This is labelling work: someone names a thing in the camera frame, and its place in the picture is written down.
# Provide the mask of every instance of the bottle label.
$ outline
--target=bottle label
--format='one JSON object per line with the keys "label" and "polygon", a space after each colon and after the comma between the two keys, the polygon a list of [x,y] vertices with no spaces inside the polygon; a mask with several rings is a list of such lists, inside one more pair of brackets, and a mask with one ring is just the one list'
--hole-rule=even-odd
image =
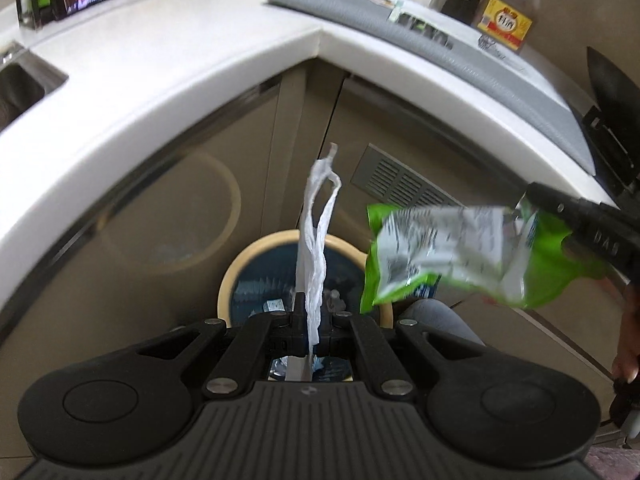
{"label": "bottle label", "polygon": [[533,21],[502,0],[489,0],[478,28],[511,50],[518,50]]}

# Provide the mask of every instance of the air vent grille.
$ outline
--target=air vent grille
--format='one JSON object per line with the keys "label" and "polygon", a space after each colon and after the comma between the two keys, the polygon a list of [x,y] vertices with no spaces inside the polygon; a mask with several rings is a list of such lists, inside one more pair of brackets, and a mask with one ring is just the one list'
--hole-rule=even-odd
{"label": "air vent grille", "polygon": [[367,146],[362,155],[351,183],[380,202],[400,207],[462,205],[435,184],[372,144]]}
{"label": "air vent grille", "polygon": [[417,178],[405,173],[389,193],[389,202],[400,207],[411,205],[415,201],[415,197],[420,193],[422,184]]}
{"label": "air vent grille", "polygon": [[400,167],[390,160],[380,160],[366,184],[366,189],[376,198],[382,199],[400,173]]}

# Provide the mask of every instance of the stainless steel sink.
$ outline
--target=stainless steel sink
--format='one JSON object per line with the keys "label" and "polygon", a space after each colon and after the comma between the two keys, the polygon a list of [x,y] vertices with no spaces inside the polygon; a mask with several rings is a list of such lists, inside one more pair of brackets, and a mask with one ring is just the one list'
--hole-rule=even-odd
{"label": "stainless steel sink", "polygon": [[0,133],[68,76],[19,43],[0,51]]}

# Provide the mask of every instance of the trash can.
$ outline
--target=trash can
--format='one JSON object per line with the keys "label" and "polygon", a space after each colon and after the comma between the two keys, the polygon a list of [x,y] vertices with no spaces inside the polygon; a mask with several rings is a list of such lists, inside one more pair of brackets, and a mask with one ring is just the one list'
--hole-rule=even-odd
{"label": "trash can", "polygon": [[[268,300],[282,300],[285,306],[296,283],[297,229],[267,235],[245,248],[227,269],[218,294],[218,317],[228,326],[244,323],[251,314],[262,312]],[[326,277],[324,286],[337,290],[346,309],[360,311],[367,255],[351,244],[327,235],[324,244]],[[393,326],[390,304],[372,313],[383,328]]]}

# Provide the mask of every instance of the plastic bottle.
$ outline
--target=plastic bottle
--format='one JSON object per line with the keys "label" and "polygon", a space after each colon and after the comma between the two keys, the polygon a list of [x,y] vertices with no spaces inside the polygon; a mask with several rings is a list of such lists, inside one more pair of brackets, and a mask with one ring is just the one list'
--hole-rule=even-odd
{"label": "plastic bottle", "polygon": [[482,0],[473,25],[519,52],[538,17],[540,0]]}

